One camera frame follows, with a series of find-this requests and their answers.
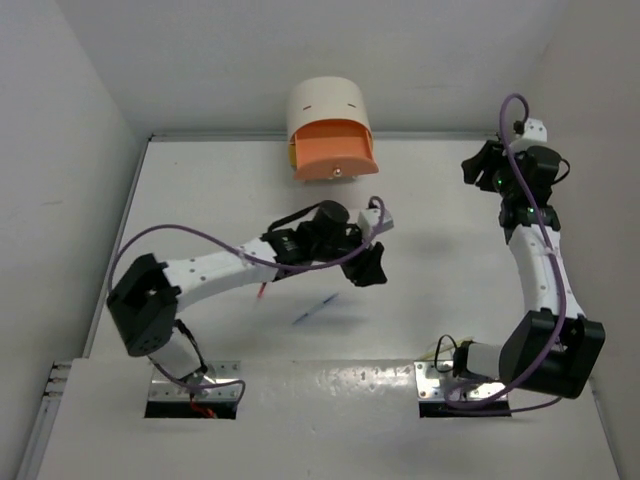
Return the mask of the blue pen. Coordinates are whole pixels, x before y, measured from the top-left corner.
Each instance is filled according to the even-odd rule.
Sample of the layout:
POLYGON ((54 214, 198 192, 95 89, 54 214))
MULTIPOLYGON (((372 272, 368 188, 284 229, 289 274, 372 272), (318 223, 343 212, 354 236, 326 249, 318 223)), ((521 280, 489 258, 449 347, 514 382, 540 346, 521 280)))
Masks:
POLYGON ((331 302, 333 302, 334 300, 336 300, 339 297, 338 293, 334 293, 332 295, 330 295, 329 297, 325 298, 324 300, 322 300, 321 302, 319 302, 318 304, 310 307, 309 309, 307 309, 302 315, 300 315, 298 318, 296 318, 292 324, 293 325, 298 325, 301 322, 303 322, 304 320, 306 320, 307 318, 315 315, 316 313, 318 313, 319 311, 321 311, 322 309, 324 309, 326 306, 328 306, 331 302))

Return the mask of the cream three-drawer storage cabinet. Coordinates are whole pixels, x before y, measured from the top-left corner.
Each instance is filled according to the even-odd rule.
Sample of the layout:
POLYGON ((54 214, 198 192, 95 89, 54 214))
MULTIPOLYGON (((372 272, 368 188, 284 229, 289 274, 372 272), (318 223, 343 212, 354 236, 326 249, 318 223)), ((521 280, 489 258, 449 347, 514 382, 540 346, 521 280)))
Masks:
POLYGON ((364 97, 336 76, 304 80, 290 91, 286 126, 297 181, 355 178, 379 172, 364 97))

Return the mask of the yellow highlighter pen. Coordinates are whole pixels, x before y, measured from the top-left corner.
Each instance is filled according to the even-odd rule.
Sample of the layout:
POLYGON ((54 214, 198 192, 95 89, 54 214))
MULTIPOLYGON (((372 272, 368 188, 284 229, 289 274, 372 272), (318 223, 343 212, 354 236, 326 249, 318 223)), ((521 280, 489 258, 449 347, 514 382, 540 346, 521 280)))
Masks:
POLYGON ((435 342, 432 344, 432 349, 425 354, 421 355, 418 360, 419 361, 430 361, 434 360, 436 355, 441 355, 445 352, 453 351, 457 346, 460 346, 463 342, 471 341, 473 337, 464 337, 460 339, 454 340, 443 340, 441 343, 435 342))

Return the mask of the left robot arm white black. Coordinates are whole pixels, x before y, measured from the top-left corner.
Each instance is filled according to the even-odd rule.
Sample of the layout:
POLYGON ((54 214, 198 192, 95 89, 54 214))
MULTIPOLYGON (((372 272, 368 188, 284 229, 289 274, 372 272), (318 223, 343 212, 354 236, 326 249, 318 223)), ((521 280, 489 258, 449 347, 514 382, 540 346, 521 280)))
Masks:
POLYGON ((274 221, 237 247, 189 228, 218 251, 182 260, 141 255, 120 278, 109 279, 106 306, 127 354, 148 358, 169 380, 182 382, 206 364, 200 351, 188 353, 173 338, 195 341, 181 312, 233 289, 334 266, 356 287, 383 285, 384 247, 376 238, 393 226, 383 200, 373 196, 355 220, 342 204, 324 200, 274 221))

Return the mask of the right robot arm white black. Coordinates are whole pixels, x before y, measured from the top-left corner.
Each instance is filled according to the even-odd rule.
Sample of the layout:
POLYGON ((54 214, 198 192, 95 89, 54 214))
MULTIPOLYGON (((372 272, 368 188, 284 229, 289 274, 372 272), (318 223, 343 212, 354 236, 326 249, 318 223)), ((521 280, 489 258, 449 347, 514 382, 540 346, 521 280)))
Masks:
POLYGON ((501 346, 462 343, 454 376, 496 380, 566 399, 580 396, 605 342, 605 329, 576 300, 560 247, 559 217, 549 199, 563 158, 541 145, 510 161, 498 140, 462 162, 463 180, 501 196, 499 224, 518 268, 524 317, 501 346))

